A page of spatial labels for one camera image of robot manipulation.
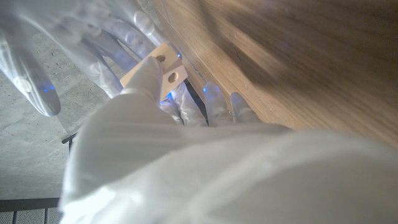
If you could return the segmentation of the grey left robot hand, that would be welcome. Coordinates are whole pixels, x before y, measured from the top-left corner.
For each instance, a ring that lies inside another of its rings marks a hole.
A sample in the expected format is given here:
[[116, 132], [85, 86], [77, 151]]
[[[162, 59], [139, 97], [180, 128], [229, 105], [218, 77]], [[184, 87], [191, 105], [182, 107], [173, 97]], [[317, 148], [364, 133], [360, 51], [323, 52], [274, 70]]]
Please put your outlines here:
[[327, 130], [261, 122], [241, 95], [229, 113], [205, 87], [208, 119], [160, 108], [160, 62], [81, 128], [63, 183], [63, 223], [396, 223], [397, 150]]

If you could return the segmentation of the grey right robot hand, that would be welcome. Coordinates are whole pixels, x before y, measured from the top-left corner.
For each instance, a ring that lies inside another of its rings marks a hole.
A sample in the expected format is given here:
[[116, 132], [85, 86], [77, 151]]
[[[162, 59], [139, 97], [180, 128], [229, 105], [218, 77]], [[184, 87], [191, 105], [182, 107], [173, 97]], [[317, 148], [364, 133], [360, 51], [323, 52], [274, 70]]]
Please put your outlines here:
[[137, 1], [2, 0], [1, 71], [44, 116], [61, 110], [53, 83], [36, 59], [31, 38], [41, 33], [110, 98], [123, 87], [105, 62], [108, 57], [125, 72], [166, 37]]

